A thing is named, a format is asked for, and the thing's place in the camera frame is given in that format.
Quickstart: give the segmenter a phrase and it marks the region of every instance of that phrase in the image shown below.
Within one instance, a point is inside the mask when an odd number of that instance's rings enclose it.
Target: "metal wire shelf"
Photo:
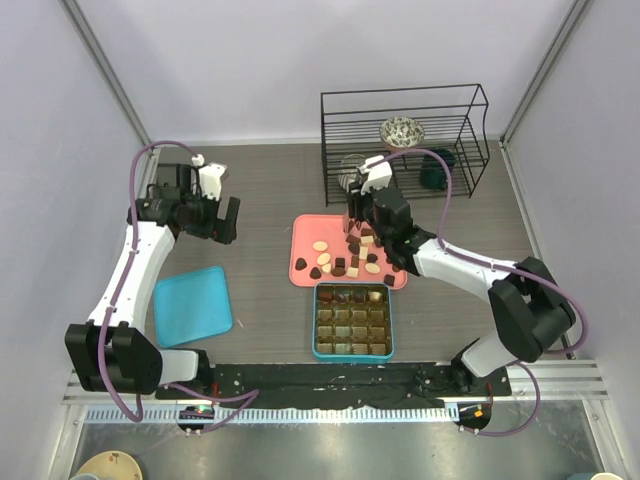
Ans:
[[[422,125],[425,136],[419,147],[450,153],[453,195],[471,197],[489,162],[485,133],[488,107],[489,101],[478,83],[322,93],[325,203],[346,201],[339,178],[355,174],[356,169],[342,163],[346,156],[390,153],[380,140],[379,130],[382,122],[393,116],[408,116]],[[406,198],[442,197],[446,193],[445,188],[426,188],[421,183],[421,174],[442,172],[438,164],[422,155],[404,155],[392,163],[392,169],[393,185]]]

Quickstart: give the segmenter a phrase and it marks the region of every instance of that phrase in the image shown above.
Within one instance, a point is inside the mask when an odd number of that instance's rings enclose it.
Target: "cable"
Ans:
[[[191,155],[194,157],[198,155],[195,152],[195,150],[193,150],[191,147],[185,145],[182,142],[174,142],[172,140],[160,140],[160,141],[145,145],[140,150],[138,150],[138,153],[136,153],[136,155],[133,157],[133,162],[131,163],[131,171],[129,172],[129,204],[131,207],[131,226],[133,227],[133,235],[131,239],[131,251],[129,253],[129,258],[127,259],[127,263],[124,269],[122,270],[122,275],[120,275],[120,280],[118,280],[116,288],[113,291],[113,295],[111,295],[111,300],[109,301],[110,305],[106,309],[104,320],[102,321],[102,325],[100,326],[100,334],[98,335],[98,370],[100,371],[100,377],[102,378],[104,386],[107,389],[107,392],[109,392],[109,395],[111,396],[111,399],[114,401],[114,403],[118,406],[118,408],[120,408],[122,413],[124,413],[129,420],[136,423],[141,422],[142,419],[144,418],[144,412],[142,409],[142,399],[139,394],[136,395],[136,407],[138,410],[137,413],[133,413],[129,409],[129,407],[127,407],[127,405],[124,403],[124,401],[122,400],[122,397],[120,397],[120,394],[116,391],[115,387],[113,386],[113,383],[111,382],[111,379],[109,378],[109,372],[107,370],[107,363],[105,360],[105,346],[106,346],[106,339],[107,339],[107,330],[109,327],[109,322],[111,321],[111,316],[113,315],[113,312],[116,309],[115,305],[118,303],[118,298],[120,297],[122,288],[124,287],[124,284],[127,280],[127,276],[129,275],[129,272],[131,271],[131,267],[133,266],[133,260],[135,259],[136,254],[138,253],[137,252],[138,212],[136,211],[136,185],[135,185],[136,169],[138,167],[138,162],[140,161],[140,158],[142,158],[142,155],[148,150],[151,150],[160,145],[175,145],[189,151],[189,153],[191,153]],[[197,396],[198,398],[203,398],[205,400],[211,400],[211,401],[220,402],[220,403],[235,402],[235,401],[248,398],[248,400],[243,405],[241,405],[233,414],[225,418],[223,421],[214,425],[213,427],[215,428],[208,427],[208,429],[206,429],[206,431],[208,432],[212,430],[216,430],[217,428],[220,428],[225,423],[229,422],[238,413],[240,413],[243,409],[245,409],[258,395],[258,390],[253,390],[239,397],[213,398],[213,397],[205,397],[200,394],[197,394],[197,392],[194,392],[193,390],[189,390],[188,388],[185,388],[182,385],[172,383],[172,384],[169,384],[169,386],[171,386],[171,388],[174,388],[176,390],[182,390],[185,393],[189,393],[190,395]]]
[[[569,353],[569,352],[573,352],[574,350],[580,348],[582,345],[584,345],[584,343],[587,341],[587,337],[589,336],[589,322],[587,320],[587,315],[584,311],[584,309],[582,308],[582,306],[577,302],[577,300],[568,292],[566,292],[564,289],[560,288],[558,285],[556,285],[555,283],[552,283],[542,277],[539,277],[538,275],[534,275],[532,273],[529,272],[525,272],[524,270],[520,270],[519,268],[513,268],[513,267],[508,267],[505,265],[497,265],[497,264],[491,264],[489,262],[485,262],[483,260],[479,260],[475,257],[472,257],[470,255],[466,255],[462,252],[457,251],[454,248],[451,248],[449,246],[446,245],[445,241],[444,241],[444,222],[447,218],[447,213],[449,212],[449,205],[451,203],[451,194],[452,194],[452,179],[451,179],[451,172],[449,171],[449,166],[447,165],[447,163],[442,159],[442,157],[440,155],[438,155],[435,152],[432,152],[431,150],[427,150],[424,148],[411,148],[408,150],[403,150],[403,151],[399,151],[399,152],[395,152],[392,153],[391,155],[387,155],[385,158],[383,158],[382,160],[379,160],[377,162],[372,163],[371,165],[369,165],[369,168],[375,167],[376,165],[383,163],[383,162],[389,162],[391,160],[393,160],[394,158],[403,156],[407,153],[422,153],[424,155],[429,155],[432,158],[435,158],[438,163],[440,163],[440,166],[442,167],[442,169],[444,170],[444,173],[447,177],[447,197],[444,203],[444,208],[442,209],[442,215],[440,216],[440,222],[438,223],[438,231],[437,231],[437,241],[438,241],[438,245],[440,245],[440,248],[442,248],[442,250],[446,253],[451,254],[452,256],[459,258],[461,260],[467,261],[469,263],[472,263],[474,265],[479,265],[481,267],[485,267],[485,268],[492,268],[494,270],[499,270],[502,272],[506,272],[506,273],[510,273],[510,274],[514,274],[514,275],[519,275],[521,277],[524,278],[528,278],[529,280],[533,280],[534,282],[537,282],[539,285],[542,285],[544,287],[549,288],[550,290],[553,290],[554,292],[556,292],[557,294],[561,295],[562,297],[564,297],[572,306],[573,308],[576,310],[576,312],[578,313],[578,317],[580,318],[580,323],[582,325],[582,331],[580,332],[580,337],[578,338],[578,340],[576,341],[576,343],[574,343],[573,345],[566,347],[566,348],[561,348],[558,350],[547,350],[547,353],[552,353],[552,354],[564,354],[564,353]],[[531,413],[531,416],[527,419],[526,422],[524,422],[520,427],[515,428],[513,430],[508,430],[506,432],[482,432],[482,431],[475,431],[475,430],[471,430],[468,427],[465,427],[466,431],[470,431],[471,433],[477,433],[478,435],[483,435],[486,437],[506,437],[508,435],[514,435],[516,433],[521,432],[522,430],[524,430],[525,428],[527,428],[536,418],[536,416],[538,415],[538,411],[540,410],[540,387],[538,385],[538,382],[535,378],[535,376],[533,375],[533,372],[524,364],[520,363],[520,362],[514,362],[511,363],[510,365],[518,365],[520,367],[522,367],[527,374],[529,375],[529,377],[531,378],[531,381],[533,382],[533,386],[535,388],[536,391],[536,401],[535,401],[535,406],[533,408],[533,412]]]

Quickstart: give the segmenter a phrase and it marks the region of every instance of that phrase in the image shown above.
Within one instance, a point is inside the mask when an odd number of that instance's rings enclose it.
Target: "pink cutting board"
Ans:
[[[291,240],[291,259],[289,260],[289,278],[294,285],[298,287],[315,287],[321,282],[340,282],[340,283],[383,283],[384,276],[389,274],[396,277],[395,285],[390,287],[393,290],[399,290],[407,284],[407,272],[401,270],[394,272],[391,265],[387,263],[387,256],[384,249],[376,248],[375,245],[368,245],[369,253],[375,253],[378,256],[376,262],[380,267],[380,273],[371,274],[364,268],[365,261],[361,260],[358,269],[358,278],[334,277],[330,273],[323,273],[322,277],[314,280],[309,276],[313,267],[318,267],[316,262],[318,256],[322,252],[316,252],[313,249],[314,242],[319,240],[326,242],[329,248],[326,250],[331,255],[331,265],[335,265],[337,257],[344,257],[347,267],[351,263],[353,255],[346,242],[346,234],[342,229],[342,215],[300,215],[293,222],[293,236]],[[295,263],[298,258],[304,258],[307,262],[307,268],[298,271],[295,269]]]

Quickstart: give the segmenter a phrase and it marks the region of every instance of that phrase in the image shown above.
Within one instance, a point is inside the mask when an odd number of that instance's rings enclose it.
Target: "blue tray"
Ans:
[[[358,309],[358,310],[362,310],[365,309],[365,307],[367,309],[369,309],[369,307],[373,306],[373,308],[375,309],[383,309],[385,312],[385,318],[388,318],[388,326],[385,328],[388,328],[388,340],[389,340],[389,344],[390,344],[390,349],[389,351],[384,354],[384,355],[374,355],[374,354],[367,354],[367,355],[360,355],[357,353],[353,353],[353,351],[355,350],[355,346],[356,345],[364,345],[365,343],[367,344],[368,348],[371,348],[371,344],[372,343],[378,343],[380,344],[381,342],[376,342],[374,340],[371,340],[371,337],[369,335],[367,335],[367,339],[366,340],[358,340],[356,338],[353,337],[349,337],[349,340],[345,340],[344,342],[342,342],[341,340],[337,340],[336,336],[333,335],[333,340],[332,340],[332,345],[334,348],[333,353],[327,353],[327,352],[319,352],[318,349],[316,348],[316,344],[318,343],[318,328],[320,325],[320,323],[322,323],[319,319],[318,319],[318,309],[322,309],[322,307],[329,307],[329,304],[327,303],[320,303],[319,306],[319,302],[318,302],[318,291],[322,290],[323,288],[325,289],[325,291],[327,289],[331,290],[334,292],[334,300],[332,301],[331,308],[333,308],[336,304],[338,304],[338,302],[335,300],[335,293],[336,293],[336,287],[340,287],[340,288],[345,288],[345,289],[351,289],[351,292],[353,294],[353,289],[358,289],[358,288],[364,288],[364,289],[373,289],[375,291],[379,291],[383,293],[384,296],[384,301],[381,303],[370,303],[370,302],[365,302],[365,303],[356,303],[354,301],[349,301],[348,306],[351,309],[351,318],[353,318],[353,309]],[[345,307],[347,306],[347,303],[342,303],[340,302],[340,305],[345,305]],[[335,333],[335,322],[326,322],[326,325],[328,326],[328,324],[331,323],[332,328],[334,329],[334,333]],[[346,321],[345,323],[349,324],[349,327],[351,328],[351,332],[353,333],[354,327],[361,327],[363,325],[367,326],[367,329],[369,329],[369,327],[371,326],[371,321],[367,320],[365,322],[358,322],[356,320],[353,320],[353,324],[351,324],[351,322]],[[394,352],[394,339],[393,339],[393,319],[392,319],[392,314],[391,314],[391,290],[389,289],[389,287],[387,285],[385,285],[384,283],[319,283],[315,286],[314,291],[313,291],[313,331],[312,331],[312,338],[311,338],[311,348],[313,351],[313,354],[315,355],[315,357],[321,361],[321,362],[333,362],[333,363],[360,363],[360,364],[381,364],[381,363],[386,363],[387,361],[389,361],[389,359],[391,359],[391,357],[393,356],[393,352]],[[342,354],[342,353],[336,353],[335,348],[336,348],[336,343],[350,343],[351,344],[351,352],[349,354]]]
[[[158,345],[172,348],[231,330],[233,317],[221,267],[159,281],[153,290]]]

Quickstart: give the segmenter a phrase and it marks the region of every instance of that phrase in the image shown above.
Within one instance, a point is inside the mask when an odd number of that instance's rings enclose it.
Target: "gray table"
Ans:
[[[471,199],[453,199],[448,241],[497,258],[521,260],[531,254],[524,224],[500,155],[491,161]],[[343,213],[324,206],[319,145],[205,147],[208,161],[229,166],[223,195],[241,198],[238,239],[222,246],[182,235],[160,278],[214,265],[224,268],[234,317],[227,334],[189,347],[207,350],[213,362],[312,362],[312,290],[288,278],[291,227],[306,213]],[[162,151],[161,162],[185,162],[180,149]],[[416,223],[435,231],[442,199],[415,200]],[[409,278],[394,293],[394,360],[449,360],[492,328],[489,307],[469,293],[433,279]],[[147,336],[155,341],[153,308]]]

